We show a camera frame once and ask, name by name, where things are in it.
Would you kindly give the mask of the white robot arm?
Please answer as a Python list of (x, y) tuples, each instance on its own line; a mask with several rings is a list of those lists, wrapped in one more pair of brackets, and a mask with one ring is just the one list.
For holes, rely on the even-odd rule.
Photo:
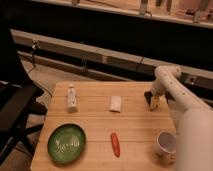
[(174, 170), (213, 171), (213, 108), (179, 82), (179, 66), (158, 66), (154, 73), (151, 94), (169, 92), (184, 108), (178, 124)]

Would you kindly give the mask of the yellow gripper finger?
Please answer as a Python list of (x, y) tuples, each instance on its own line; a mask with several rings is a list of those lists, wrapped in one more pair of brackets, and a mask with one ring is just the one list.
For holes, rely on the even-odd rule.
[(153, 110), (157, 109), (159, 106), (159, 103), (160, 103), (160, 97), (152, 96), (151, 101), (150, 101), (150, 106), (149, 106), (150, 110), (153, 111)]

